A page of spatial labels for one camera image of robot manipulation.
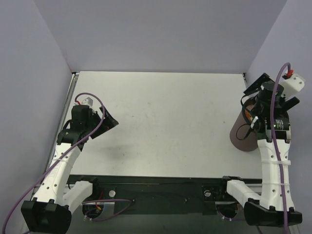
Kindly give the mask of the short orange juice bottle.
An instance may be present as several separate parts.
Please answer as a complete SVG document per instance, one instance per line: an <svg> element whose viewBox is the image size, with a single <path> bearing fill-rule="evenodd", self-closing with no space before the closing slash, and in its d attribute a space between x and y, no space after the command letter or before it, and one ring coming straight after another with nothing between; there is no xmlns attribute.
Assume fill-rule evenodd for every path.
<svg viewBox="0 0 312 234"><path fill-rule="evenodd" d="M251 118L252 118L250 112L249 112L247 109L245 110L245 116L246 116L246 118L247 118L248 120L251 120Z"/></svg>

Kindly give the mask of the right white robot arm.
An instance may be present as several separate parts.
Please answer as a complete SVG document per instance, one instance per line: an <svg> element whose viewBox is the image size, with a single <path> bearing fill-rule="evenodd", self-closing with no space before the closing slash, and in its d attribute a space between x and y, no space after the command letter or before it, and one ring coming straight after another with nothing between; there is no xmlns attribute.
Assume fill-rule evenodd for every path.
<svg viewBox="0 0 312 234"><path fill-rule="evenodd" d="M302 223L296 211L289 183L291 125L287 111L300 101L295 97L304 79L293 70L275 82L263 73L245 91L242 110L230 132L232 144L241 151L260 150L262 191L257 194L241 178L225 176L218 186L222 199L233 197L244 208L250 226L283 227Z"/></svg>

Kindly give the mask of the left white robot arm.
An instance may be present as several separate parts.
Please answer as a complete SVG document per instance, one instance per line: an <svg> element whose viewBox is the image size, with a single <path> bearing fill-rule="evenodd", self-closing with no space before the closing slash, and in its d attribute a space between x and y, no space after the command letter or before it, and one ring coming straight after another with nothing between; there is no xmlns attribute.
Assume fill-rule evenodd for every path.
<svg viewBox="0 0 312 234"><path fill-rule="evenodd" d="M24 201L21 213L31 232L64 234L68 231L73 212L85 200L94 201L101 195L98 180L81 177L70 191L65 191L73 165L82 152L81 142L88 134L94 139L118 125L104 107L100 117L90 105L75 105L57 137L49 173L30 201Z"/></svg>

